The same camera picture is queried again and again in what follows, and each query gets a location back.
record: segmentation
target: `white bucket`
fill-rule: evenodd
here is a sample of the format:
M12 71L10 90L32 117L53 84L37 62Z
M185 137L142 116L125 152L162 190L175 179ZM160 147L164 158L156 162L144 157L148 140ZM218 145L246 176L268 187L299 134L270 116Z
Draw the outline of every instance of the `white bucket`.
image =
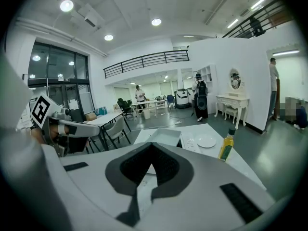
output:
M149 109L143 110L143 114L144 114L144 119L150 119L150 110Z

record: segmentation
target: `gray floor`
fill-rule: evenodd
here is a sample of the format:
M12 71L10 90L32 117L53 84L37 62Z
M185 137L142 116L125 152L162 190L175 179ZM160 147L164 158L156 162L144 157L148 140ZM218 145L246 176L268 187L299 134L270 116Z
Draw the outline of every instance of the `gray floor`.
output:
M191 108L171 109L171 111L166 108L159 109L158 112L169 115L159 114L156 118L155 114L151 112L151 118L147 120L144 119L143 115L134 120L128 119L132 132L128 132L128 129L125 129L125 131L128 132L131 143L134 143L141 129L200 124L195 115L191 117ZM217 118L214 118L214 114L210 114L208 119L203 119L201 123L208 123L222 137L227 135L229 127L234 127L232 118L225 121L221 114ZM96 144L100 148L102 147L99 141ZM116 142L118 148L127 145L129 143L125 137L120 139L120 144ZM308 129L299 131L282 121L270 121L267 132L261 135L240 124L234 136L234 148L255 171L268 192L278 200L294 191L303 168L306 167Z

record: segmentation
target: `black metal railing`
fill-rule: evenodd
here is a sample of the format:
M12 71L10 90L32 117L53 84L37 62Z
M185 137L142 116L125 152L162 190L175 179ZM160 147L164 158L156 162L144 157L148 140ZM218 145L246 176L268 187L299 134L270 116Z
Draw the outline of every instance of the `black metal railing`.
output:
M189 61L187 50L164 51L135 57L104 68L103 70L105 72L105 78L108 78L137 68L183 61Z
M276 26L291 20L293 20L293 17L282 1L274 0L245 19L238 26L224 35L223 38L233 37L249 39L253 36L258 37L264 34L267 30L276 28Z

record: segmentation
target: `fluorescent light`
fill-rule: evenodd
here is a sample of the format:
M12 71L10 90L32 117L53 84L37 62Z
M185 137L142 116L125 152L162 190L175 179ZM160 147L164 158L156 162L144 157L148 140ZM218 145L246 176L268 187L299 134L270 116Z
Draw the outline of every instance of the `fluorescent light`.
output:
M114 38L114 36L112 36L112 35L106 35L105 36L106 41L111 41L113 38Z
M160 25L162 23L162 21L160 20L160 19L154 19L153 21L152 21L152 25L154 25L154 26L158 26L158 25Z
M255 7L257 7L261 2L263 2L264 0L260 0L259 2L257 2L255 5L253 5L251 7L251 9L253 10Z
M32 57L32 60L37 62L37 61L40 60L40 57L38 55L36 55L36 56Z
M273 56L281 56L281 55L295 54L295 53L299 53L299 50L277 52L274 53Z
M227 28L230 28L231 26L233 26L235 23L237 23L239 20L236 19L235 21L233 21Z
M65 1L61 2L61 4L60 4L60 9L63 12L69 12L73 9L73 7L74 7L74 4L71 0L65 0Z

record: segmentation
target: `white vanity table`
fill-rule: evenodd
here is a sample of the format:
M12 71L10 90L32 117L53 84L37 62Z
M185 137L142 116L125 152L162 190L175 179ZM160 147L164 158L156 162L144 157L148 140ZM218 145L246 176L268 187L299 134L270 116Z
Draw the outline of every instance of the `white vanity table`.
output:
M216 114L215 117L218 115L218 104L223 104L222 115L224 115L225 107L231 106L233 109L237 109L237 118L236 118L236 125L235 129L239 128L239 122L241 119L242 109L245 109L245 114L243 117L243 125L246 126L246 118L248 113L248 101L249 98L246 96L244 90L244 82L243 78L240 77L238 71L236 69L232 69L230 71L230 81L229 81L229 90L230 92L217 95L216 101Z

